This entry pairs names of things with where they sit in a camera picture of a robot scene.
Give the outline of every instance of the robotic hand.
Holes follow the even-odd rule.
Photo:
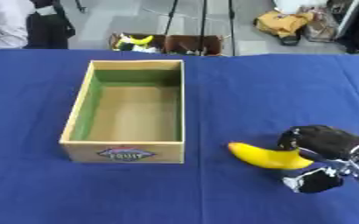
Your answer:
[[[342,177],[348,175],[359,180],[359,136],[324,125],[297,126],[283,133],[278,146],[299,149],[303,158],[327,165],[296,178],[283,178],[295,192],[317,193],[341,186]]]

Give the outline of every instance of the bag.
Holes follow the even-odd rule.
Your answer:
[[[313,20],[313,13],[285,15],[272,10],[254,20],[258,30],[280,39],[283,46],[295,46],[300,41],[300,28]]]
[[[74,25],[71,23],[71,21],[67,17],[67,14],[59,0],[53,1],[53,8],[65,22],[65,25],[67,27],[67,38],[69,38],[69,39],[72,38],[74,35],[76,35],[76,30],[74,29]]]
[[[325,125],[292,127],[278,140],[283,150],[300,147],[331,160],[349,160],[350,152],[358,145],[359,136]]]

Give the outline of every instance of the box label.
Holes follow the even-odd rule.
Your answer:
[[[99,156],[110,158],[111,160],[118,162],[134,162],[142,158],[155,156],[155,153],[146,150],[125,147],[98,151],[97,154]]]

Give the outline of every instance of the gray floor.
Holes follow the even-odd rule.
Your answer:
[[[72,49],[108,49],[112,32],[163,33],[167,12],[173,0],[81,0],[88,13],[81,14],[74,0],[62,0],[77,36],[70,41]],[[233,0],[236,10],[236,53],[343,53],[336,44],[308,42],[298,46],[281,46],[277,40],[256,30],[252,20],[273,9],[271,0]],[[201,0],[179,0],[171,34],[200,33]],[[228,6],[225,0],[208,0],[206,34],[229,35]],[[224,55],[231,55],[230,39],[226,38]]]

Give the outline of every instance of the yellow object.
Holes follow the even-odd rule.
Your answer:
[[[286,15],[272,10],[257,18],[256,28],[262,32],[269,32],[280,38],[285,38],[294,36],[300,27],[311,22],[313,18],[312,12]]]
[[[116,44],[116,48],[119,48],[119,46],[122,43],[126,43],[126,44],[134,44],[137,46],[146,46],[148,45],[151,41],[153,40],[153,36],[148,36],[146,38],[142,38],[142,39],[135,39],[133,37],[127,37],[123,34],[121,34],[121,39],[118,41],[118,43]]]
[[[313,163],[299,155],[299,150],[266,150],[246,143],[229,143],[230,151],[239,159],[267,169],[297,170]]]

